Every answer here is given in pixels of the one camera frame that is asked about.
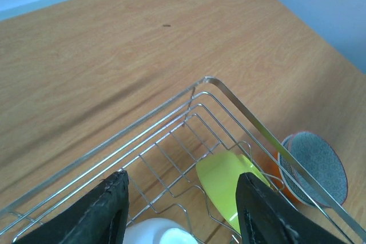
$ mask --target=wire basket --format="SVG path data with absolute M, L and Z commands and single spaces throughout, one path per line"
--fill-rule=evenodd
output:
M 240 243 L 240 235 L 214 208 L 194 169 L 203 157 L 223 150 L 249 157 L 283 196 L 274 184 L 280 179 L 266 173 L 268 167 L 278 165 L 270 152 L 279 151 L 341 219 L 359 237 L 365 237 L 361 226 L 240 100 L 218 79 L 205 77 L 2 209 L 0 239 L 11 242 L 29 233 L 63 212 L 113 171 L 126 169 L 130 180 L 128 226 L 159 216 L 182 224 L 200 243 Z M 82 170 L 83 163 L 93 165 Z M 354 243 L 309 199 L 344 239 Z

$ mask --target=white cup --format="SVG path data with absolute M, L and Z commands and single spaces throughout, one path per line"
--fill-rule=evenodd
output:
M 123 244 L 197 244 L 178 223 L 166 218 L 151 218 L 126 228 Z

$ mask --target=metal wire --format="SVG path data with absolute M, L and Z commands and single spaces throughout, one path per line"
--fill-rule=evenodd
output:
M 69 165 L 69 166 L 65 167 L 63 170 L 61 170 L 60 172 L 56 173 L 48 181 L 42 182 L 36 188 L 30 190 L 25 195 L 23 195 L 22 197 L 17 199 L 15 202 L 13 202 L 12 204 L 10 204 L 7 207 L 5 207 L 4 209 L 2 209 L 0 211 L 1 214 L 3 214 L 3 213 L 12 214 L 12 215 L 15 215 L 17 217 L 17 219 L 15 221 L 13 221 L 12 223 L 8 224 L 3 230 L 0 231 L 0 237 L 2 235 L 4 235 L 5 233 L 7 233 L 12 227 L 19 224 L 19 222 L 21 220 L 24 220 L 24 219 L 28 220 L 29 224 L 25 225 L 25 227 L 21 228 L 20 231 L 16 233 L 15 238 L 14 238 L 14 240 L 16 240 L 22 234 L 29 231 L 30 228 L 32 228 L 35 224 L 37 224 L 37 223 L 42 224 L 42 219 L 44 219 L 44 217 L 49 215 L 51 212 L 53 212 L 59 206 L 63 205 L 68 199 L 70 199 L 74 195 L 81 192 L 86 186 L 88 186 L 89 184 L 92 184 L 92 183 L 96 184 L 96 179 L 100 175 L 102 175 L 106 171 L 112 172 L 113 169 L 115 169 L 114 167 L 116 165 L 119 165 L 127 156 L 129 156 L 133 153 L 138 153 L 128 163 L 122 165 L 122 167 L 120 166 L 121 169 L 126 169 L 128 171 L 129 166 L 132 163 L 135 163 L 135 161 L 138 161 L 139 165 L 145 165 L 152 172 L 152 174 L 156 177 L 156 179 L 159 181 L 161 186 L 164 187 L 164 189 L 163 189 L 162 192 L 160 192 L 158 195 L 156 195 L 153 199 L 149 199 L 146 196 L 146 194 L 142 191 L 142 189 L 139 187 L 138 183 L 133 179 L 134 175 L 129 174 L 130 183 L 136 188 L 136 190 L 139 192 L 140 196 L 144 199 L 144 201 L 146 201 L 146 205 L 136 215 L 134 215 L 134 216 L 131 216 L 130 214 L 128 215 L 128 226 L 130 224 L 134 224 L 135 220 L 138 217 L 140 217 L 145 211 L 147 211 L 147 209 L 152 209 L 156 214 L 162 214 L 162 213 L 168 211 L 169 209 L 171 209 L 172 207 L 178 207 L 182 210 L 183 214 L 186 216 L 186 220 L 187 220 L 187 224 L 188 224 L 188 231 L 192 235 L 194 235 L 194 233 L 195 233 L 194 228 L 192 228 L 192 223 L 190 221 L 191 217 L 189 216 L 188 211 L 184 207 L 184 205 L 182 205 L 180 203 L 173 203 L 171 205 L 166 205 L 166 208 L 164 208 L 162 211 L 158 211 L 155 204 L 156 204 L 157 201 L 159 201 L 159 199 L 161 199 L 163 197 L 164 194 L 170 194 L 170 196 L 172 198 L 178 198 L 181 195 L 185 194 L 187 191 L 199 190 L 205 198 L 205 204 L 206 204 L 206 210 L 207 210 L 208 216 L 212 220 L 214 220 L 215 222 L 220 224 L 221 226 L 227 228 L 232 233 L 231 243 L 239 243 L 238 239 L 240 239 L 240 236 L 237 234 L 237 232 L 235 232 L 230 226 L 222 223 L 220 220 L 218 220 L 217 218 L 215 218 L 214 216 L 211 215 L 211 212 L 210 212 L 210 209 L 209 209 L 208 197 L 207 197 L 205 191 L 203 190 L 203 188 L 201 186 L 197 185 L 195 182 L 191 181 L 187 176 L 187 173 L 190 172 L 195 167 L 196 163 L 199 160 L 206 157 L 208 154 L 213 154 L 215 149 L 218 148 L 219 146 L 224 147 L 226 150 L 231 150 L 234 147 L 238 147 L 241 150 L 241 152 L 244 155 L 246 155 L 250 159 L 250 161 L 262 172 L 262 174 L 266 177 L 266 179 L 271 183 L 273 188 L 280 195 L 282 195 L 288 201 L 288 203 L 290 203 L 290 201 L 281 192 L 281 190 L 284 188 L 284 183 L 283 183 L 282 179 L 274 177 L 273 175 L 267 174 L 262 170 L 262 168 L 256 163 L 256 161 L 252 157 L 252 149 L 251 149 L 250 143 L 248 141 L 237 140 L 234 137 L 234 135 L 230 132 L 230 130 L 228 128 L 226 128 L 224 126 L 224 124 L 218 119 L 218 116 L 214 115 L 214 113 L 211 111 L 211 109 L 207 107 L 207 105 L 204 103 L 204 100 L 203 100 L 204 97 L 209 97 L 209 98 L 213 99 L 213 101 L 219 107 L 219 109 L 216 108 L 215 111 L 220 111 L 220 112 L 225 113 L 226 115 L 228 115 L 228 117 L 230 117 L 232 119 L 232 121 L 234 121 L 235 124 L 240 129 L 243 130 L 243 132 L 247 133 L 248 136 L 251 138 L 251 140 L 255 144 L 257 144 L 263 152 L 266 153 L 266 155 L 269 157 L 269 159 L 271 159 L 271 161 L 273 161 L 275 164 L 278 165 L 277 160 L 253 136 L 253 134 L 246 127 L 244 127 L 242 123 L 240 123 L 240 121 L 225 107 L 225 105 L 215 95 L 213 95 L 212 93 L 210 93 L 208 91 L 201 91 L 199 93 L 196 93 L 196 87 L 198 85 L 204 83 L 204 82 L 214 83 L 227 96 L 227 99 L 229 99 L 228 101 L 231 101 L 237 107 L 241 104 L 240 106 L 242 107 L 242 103 L 240 101 L 238 101 L 238 99 L 230 91 L 228 91 L 228 89 L 226 88 L 226 86 L 224 86 L 222 84 L 222 82 L 218 82 L 217 79 L 206 77 L 206 78 L 196 82 L 195 84 L 191 85 L 191 87 L 189 87 L 186 90 L 182 91 L 181 93 L 179 93 L 178 95 L 176 95 L 172 99 L 168 100 L 167 102 L 165 102 L 164 104 L 162 104 L 158 108 L 156 108 L 153 111 L 151 111 L 150 113 L 148 113 L 146 116 L 144 116 L 144 117 L 140 118 L 139 120 L 137 120 L 134 124 L 128 126 L 125 129 L 123 129 L 122 131 L 120 131 L 119 133 L 117 133 L 116 135 L 114 135 L 113 137 L 108 139 L 107 141 L 103 142 L 102 144 L 100 144 L 99 146 L 94 148 L 93 150 L 89 151 L 81 159 L 78 159 L 76 162 L 72 163 L 71 165 Z M 81 175 L 76 177 L 74 180 L 68 182 L 64 187 L 60 188 L 59 190 L 54 192 L 52 195 L 48 196 L 43 201 L 41 201 L 39 204 L 37 204 L 36 206 L 29 209 L 25 214 L 21 214 L 21 213 L 15 211 L 15 208 L 17 206 L 19 206 L 22 203 L 28 201 L 32 196 L 34 196 L 36 193 L 39 193 L 40 191 L 42 191 L 46 186 L 50 185 L 52 182 L 54 182 L 56 179 L 58 179 L 61 175 L 67 174 L 71 169 L 74 169 L 75 167 L 79 166 L 82 162 L 89 159 L 92 155 L 95 155 L 96 153 L 98 153 L 102 149 L 108 148 L 109 145 L 111 145 L 116 140 L 123 137 L 126 133 L 128 133 L 131 130 L 135 129 L 137 126 L 142 125 L 143 123 L 147 123 L 148 119 L 150 119 L 151 117 L 154 117 L 159 112 L 161 112 L 163 109 L 166 109 L 168 106 L 171 106 L 179 98 L 181 98 L 182 96 L 184 96 L 187 93 L 190 93 L 189 94 L 189 99 L 187 101 L 180 104 L 173 111 L 171 111 L 169 114 L 164 115 L 156 123 L 154 123 L 151 126 L 147 127 L 140 134 L 136 135 L 134 138 L 132 138 L 128 142 L 124 143 L 124 145 L 119 147 L 117 150 L 112 151 L 106 158 L 104 158 L 103 160 L 101 160 L 100 162 L 98 162 L 97 164 L 92 166 L 91 168 L 87 169 L 85 172 L 83 172 Z M 244 114 L 245 117 L 247 117 L 248 119 L 253 120 L 253 118 L 251 117 L 251 115 L 252 115 L 251 113 L 250 113 L 250 115 L 248 115 L 241 108 L 239 108 L 239 110 Z M 221 134 L 219 134 L 218 131 L 215 131 L 214 128 L 211 127 L 211 125 L 208 124 L 208 122 L 206 121 L 206 119 L 204 119 L 204 117 L 201 115 L 201 113 L 204 113 L 204 114 L 208 115 L 208 117 L 211 118 L 212 121 L 214 122 L 215 126 L 218 126 L 218 128 L 221 129 L 223 133 L 225 133 L 225 135 L 223 137 L 224 138 L 228 137 L 233 142 L 233 145 L 229 146 L 228 144 L 226 144 L 224 142 L 224 138 L 221 136 Z M 197 125 L 195 125 L 195 126 L 191 125 L 190 122 L 193 119 L 196 119 L 199 122 L 200 126 L 207 129 L 207 131 L 210 132 L 210 134 L 212 135 L 212 138 L 214 140 L 216 140 L 216 142 L 214 143 L 213 146 L 211 146 L 211 147 L 208 146 L 208 144 L 204 141 L 204 139 L 198 134 L 197 130 L 195 130 L 195 127 Z M 176 131 L 178 129 L 183 128 L 183 127 L 186 128 L 187 130 L 189 130 L 189 132 L 205 148 L 205 153 L 203 153 L 201 156 L 195 157 L 193 152 L 190 151 L 187 148 L 187 146 L 184 145 L 183 140 L 176 133 Z M 191 164 L 185 170 L 181 170 L 179 168 L 178 164 L 176 164 L 174 162 L 174 160 L 169 156 L 168 151 L 166 151 L 166 148 L 164 148 L 164 146 L 162 145 L 162 141 L 167 140 L 168 138 L 171 138 L 171 139 L 175 140 L 176 143 L 180 146 L 180 148 L 182 148 L 183 153 L 184 152 L 186 153 L 187 158 L 192 159 L 193 164 Z M 139 150 L 142 149 L 143 145 L 147 145 L 147 148 L 145 148 L 144 150 L 139 152 Z M 129 149 L 128 151 L 126 151 L 129 146 L 134 146 L 134 147 L 132 149 Z M 179 173 L 179 176 L 177 178 L 175 178 L 170 184 L 166 184 L 164 182 L 164 180 L 159 175 L 159 173 L 149 164 L 148 160 L 145 157 L 147 154 L 151 155 L 151 154 L 156 153 L 157 151 L 159 151 L 168 160 L 168 162 L 170 164 L 172 164 L 172 166 L 175 168 L 175 170 Z M 111 161 L 113 160 L 113 161 L 112 161 L 112 163 L 108 164 L 105 168 L 103 168 L 101 170 L 98 170 L 98 169 L 101 168 L 102 164 L 104 164 L 104 163 L 107 164 L 108 160 L 111 160 Z M 287 176 L 289 176 L 292 179 L 291 175 L 286 170 L 284 170 L 282 167 L 280 167 L 280 168 L 282 169 L 283 173 L 285 173 Z M 81 179 L 85 178 L 88 174 L 90 174 L 92 172 L 94 172 L 94 173 L 96 172 L 96 174 L 94 174 L 92 176 L 92 178 L 87 180 L 85 183 L 80 183 Z M 188 187 L 186 190 L 184 190 L 183 192 L 181 192 L 179 194 L 174 194 L 172 192 L 172 187 L 177 182 L 179 182 L 181 179 L 186 180 L 187 183 L 191 184 L 191 186 Z M 273 183 L 272 179 L 280 181 L 282 183 L 282 188 L 278 188 L 276 186 L 276 184 Z M 304 191 L 303 188 L 296 181 L 294 181 L 294 183 L 299 187 L 299 189 Z M 329 219 L 329 221 L 336 228 L 338 228 L 338 230 L 342 233 L 342 235 L 345 236 L 345 238 L 347 240 L 349 240 L 351 243 L 353 243 L 351 241 L 351 239 L 349 238 L 349 236 L 347 236 L 340 229 L 338 224 L 336 224 L 330 218 L 330 216 L 310 196 L 308 196 L 308 198 Z M 30 217 L 32 214 L 35 213 L 35 211 L 40 210 L 42 207 L 44 207 L 44 205 L 48 205 L 49 208 L 47 210 L 42 211 L 35 218 Z M 196 237 L 196 239 L 200 243 L 203 243 L 203 241 L 198 239 L 197 237 Z

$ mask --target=white object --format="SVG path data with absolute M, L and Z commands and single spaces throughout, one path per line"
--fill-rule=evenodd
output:
M 178 223 L 166 218 L 151 218 L 126 228 L 123 244 L 197 244 Z

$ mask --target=wire grid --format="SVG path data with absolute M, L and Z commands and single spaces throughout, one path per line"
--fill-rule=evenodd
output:
M 145 204 L 145 207 L 143 207 L 138 213 L 136 213 L 134 215 L 130 215 L 129 214 L 129 216 L 128 216 L 128 218 L 129 218 L 128 225 L 134 224 L 135 221 L 141 215 L 143 215 L 143 213 L 145 213 L 148 210 L 153 210 L 153 212 L 155 214 L 158 214 L 159 215 L 159 214 L 163 214 L 163 213 L 169 211 L 172 208 L 178 208 L 179 210 L 181 210 L 182 214 L 186 218 L 186 222 L 187 222 L 187 225 L 188 225 L 188 231 L 192 235 L 194 235 L 194 228 L 192 228 L 192 218 L 189 216 L 186 207 L 182 203 L 176 202 L 176 203 L 168 204 L 162 210 L 159 210 L 158 208 L 156 208 L 155 205 L 156 205 L 156 203 L 165 194 L 169 194 L 172 198 L 177 198 L 178 199 L 180 196 L 183 196 L 187 192 L 195 189 L 195 190 L 198 190 L 199 192 L 201 192 L 203 194 L 203 196 L 204 196 L 205 208 L 206 208 L 206 212 L 208 213 L 208 216 L 212 220 L 214 220 L 215 222 L 217 222 L 219 225 L 225 227 L 227 230 L 230 231 L 230 233 L 232 235 L 231 241 L 230 241 L 231 243 L 239 243 L 240 236 L 230 226 L 226 225 L 223 222 L 222 219 L 220 220 L 220 219 L 214 217 L 211 214 L 210 202 L 208 200 L 208 197 L 207 197 L 206 193 L 204 192 L 203 188 L 199 185 L 199 183 L 198 182 L 195 182 L 195 181 L 191 181 L 187 177 L 187 174 L 194 168 L 195 164 L 200 159 L 202 159 L 203 157 L 206 157 L 208 154 L 212 154 L 215 151 L 215 149 L 218 148 L 219 146 L 222 146 L 223 148 L 225 148 L 225 150 L 231 150 L 234 147 L 238 147 L 242 153 L 244 153 L 248 158 L 250 158 L 250 160 L 252 160 L 253 164 L 263 173 L 263 175 L 271 183 L 271 185 L 273 186 L 273 188 L 276 189 L 277 191 L 279 189 L 277 188 L 276 184 L 273 183 L 273 181 L 272 181 L 273 177 L 271 175 L 265 174 L 263 172 L 262 168 L 256 163 L 256 161 L 254 159 L 252 159 L 252 155 L 251 155 L 251 151 L 250 151 L 250 144 L 247 143 L 247 141 L 238 141 L 230 133 L 229 129 L 227 129 L 220 122 L 220 120 L 211 112 L 211 110 L 204 103 L 201 103 L 201 102 L 200 103 L 195 103 L 195 102 L 201 96 L 203 96 L 203 95 L 208 95 L 209 97 L 211 97 L 220 106 L 220 108 L 221 108 L 220 111 L 224 111 L 233 121 L 235 121 L 235 123 L 236 123 L 237 126 L 239 126 L 244 132 L 246 132 L 250 137 L 252 137 L 253 141 L 255 143 L 257 143 L 265 151 L 265 153 L 270 157 L 270 159 L 272 161 L 274 161 L 276 163 L 277 163 L 277 161 L 267 151 L 267 149 L 265 149 L 257 141 L 257 139 L 254 138 L 253 135 L 248 132 L 248 130 L 239 122 L 239 120 L 224 106 L 224 104 L 215 95 L 213 95 L 212 93 L 210 93 L 208 91 L 202 91 L 200 93 L 195 94 L 195 91 L 196 91 L 196 88 L 195 87 L 192 88 L 192 95 L 189 98 L 189 100 L 187 100 L 184 103 L 182 103 L 179 107 L 177 107 L 176 109 L 174 109 L 173 111 L 171 111 L 168 115 L 164 116 L 162 119 L 160 119 L 158 122 L 156 122 L 155 124 L 153 124 L 151 127 L 148 127 L 146 130 L 144 130 L 143 132 L 141 132 L 141 134 L 135 136 L 129 142 L 127 142 L 123 146 L 119 147 L 117 150 L 115 150 L 114 152 L 112 152 L 110 155 L 108 155 L 102 161 L 100 161 L 99 163 L 97 163 L 96 165 L 94 165 L 93 167 L 91 167 L 89 170 L 87 170 L 84 173 L 82 173 L 79 177 L 77 177 L 76 179 L 74 179 L 71 182 L 69 182 L 67 185 L 65 185 L 63 188 L 61 188 L 58 191 L 56 191 L 55 193 L 53 193 L 51 196 L 49 196 L 46 199 L 44 199 L 41 203 L 37 204 L 35 207 L 33 207 L 32 209 L 30 209 L 29 211 L 27 211 L 25 214 L 18 213 L 18 212 L 15 212 L 15 211 L 9 212 L 9 214 L 12 214 L 13 216 L 16 216 L 17 219 L 15 221 L 13 221 L 12 223 L 10 223 L 9 225 L 7 225 L 0 232 L 0 235 L 3 235 L 7 231 L 9 231 L 12 227 L 14 227 L 16 224 L 20 223 L 20 221 L 24 221 L 24 220 L 27 220 L 28 224 L 26 226 L 24 226 L 23 228 L 21 228 L 20 231 L 16 233 L 14 240 L 16 240 L 17 238 L 19 238 L 22 234 L 27 233 L 30 230 L 32 230 L 33 228 L 35 228 L 36 225 L 41 225 L 42 224 L 42 220 L 47 215 L 49 215 L 52 211 L 54 211 L 60 205 L 62 205 L 63 203 L 65 203 L 71 197 L 73 197 L 76 194 L 78 194 L 80 191 L 82 191 L 86 186 L 88 186 L 92 182 L 96 183 L 95 182 L 96 179 L 98 177 L 100 177 L 101 175 L 103 175 L 106 171 L 112 172 L 113 171 L 113 170 L 111 171 L 112 168 L 114 168 L 116 165 L 118 165 L 119 163 L 121 163 L 122 160 L 124 160 L 125 158 L 127 158 L 133 152 L 136 152 L 140 148 L 143 148 L 143 145 L 145 145 L 145 147 L 146 146 L 147 147 L 143 151 L 141 151 L 140 153 L 138 153 L 135 157 L 133 157 L 127 164 L 123 165 L 123 167 L 120 168 L 120 169 L 126 169 L 127 171 L 129 171 L 129 166 L 131 164 L 135 163 L 136 161 L 139 161 L 140 163 L 143 163 L 152 172 L 152 174 L 156 177 L 156 179 L 159 181 L 159 183 L 163 185 L 164 189 L 156 197 L 154 197 L 153 199 L 149 199 L 146 196 L 146 194 L 143 192 L 143 190 L 139 187 L 139 185 L 136 183 L 136 181 L 134 180 L 134 176 L 131 175 L 131 174 L 129 174 L 130 185 L 133 185 L 136 188 L 136 190 L 139 192 L 140 196 L 144 199 L 144 201 L 146 202 L 146 204 Z M 216 123 L 216 125 L 226 134 L 226 137 L 229 137 L 229 139 L 233 142 L 233 145 L 228 146 L 226 144 L 226 142 L 221 138 L 221 136 L 219 136 L 219 134 L 216 131 L 214 131 L 213 128 L 207 123 L 207 121 L 203 118 L 203 116 L 200 114 L 200 112 L 197 111 L 198 109 L 203 110 L 206 114 L 209 115 L 209 117 L 211 117 L 211 119 Z M 191 120 L 193 118 L 198 119 L 200 121 L 200 124 L 203 125 L 211 133 L 211 135 L 215 138 L 216 143 L 213 146 L 208 146 L 206 144 L 206 142 L 200 137 L 200 135 L 198 134 L 198 132 L 190 125 L 190 122 L 191 122 Z M 180 128 L 183 128 L 183 127 L 186 128 L 186 129 L 189 129 L 189 131 L 204 146 L 205 153 L 203 153 L 203 155 L 201 155 L 200 157 L 195 157 L 193 155 L 193 152 L 190 151 L 184 145 L 184 142 L 176 134 L 177 130 L 180 129 Z M 161 137 L 159 137 L 158 140 L 154 141 L 154 138 L 158 137 L 159 135 L 161 135 L 164 132 L 166 132 L 166 133 L 163 134 Z M 94 171 L 96 168 L 98 168 L 99 166 L 101 166 L 103 163 L 105 163 L 106 161 L 108 161 L 112 157 L 114 157 L 117 154 L 120 154 L 121 152 L 123 152 L 123 150 L 125 150 L 128 145 L 133 144 L 134 142 L 136 142 L 137 140 L 139 140 L 141 137 L 143 137 L 143 140 L 141 142 L 139 142 L 136 146 L 134 146 L 132 149 L 130 149 L 126 153 L 123 153 L 122 156 L 120 156 L 115 161 L 113 161 L 111 164 L 109 164 L 107 167 L 105 167 L 104 169 L 102 169 L 101 171 L 99 171 L 96 175 L 94 175 L 92 178 L 90 178 L 89 180 L 87 180 L 81 186 L 76 187 L 76 189 L 74 189 L 73 191 L 71 191 L 67 195 L 65 195 L 63 197 L 60 197 L 61 196 L 61 193 L 64 192 L 65 190 L 67 190 L 68 188 L 70 188 L 70 186 L 74 186 L 75 184 L 77 184 L 78 181 L 80 181 L 80 179 L 82 179 L 85 175 L 91 173 L 92 171 Z M 183 151 L 186 152 L 186 157 L 191 158 L 191 160 L 193 161 L 193 164 L 191 164 L 187 169 L 181 170 L 176 165 L 176 163 L 171 159 L 171 157 L 165 151 L 165 149 L 163 148 L 163 146 L 161 145 L 162 142 L 165 141 L 165 140 L 167 140 L 168 137 L 169 138 L 173 138 L 178 144 L 180 144 L 180 146 L 183 149 Z M 146 156 L 148 156 L 149 154 L 151 154 L 151 152 L 153 150 L 160 151 L 160 153 L 162 153 L 164 155 L 164 157 L 174 166 L 174 168 L 179 173 L 179 176 L 177 178 L 175 178 L 175 180 L 173 180 L 173 182 L 171 182 L 168 185 L 164 182 L 164 180 L 161 178 L 161 176 L 158 174 L 158 172 L 156 172 L 155 169 L 153 167 L 151 167 L 151 165 L 149 164 L 149 161 L 146 160 Z M 178 194 L 174 194 L 172 192 L 172 188 L 180 180 L 186 180 L 187 183 L 190 184 L 190 186 L 187 187 L 184 191 L 182 191 L 182 192 L 180 192 Z M 47 210 L 45 210 L 41 214 L 38 214 L 37 217 L 33 217 L 33 218 L 31 217 L 36 212 L 36 210 L 38 210 L 44 204 L 46 204 L 46 203 L 48 203 L 50 201 L 56 201 L 56 202 L 51 207 L 49 207 Z M 338 227 L 338 225 L 335 224 L 334 221 L 330 219 L 330 217 L 327 215 L 327 213 L 325 213 L 320 207 L 319 207 L 319 210 L 321 210 L 322 213 L 340 230 L 340 228 Z M 347 235 L 345 235 L 341 230 L 340 230 L 340 232 L 350 242 L 352 242 L 347 237 Z M 196 237 L 196 239 L 200 243 L 204 243 L 203 240 L 199 239 L 198 237 Z

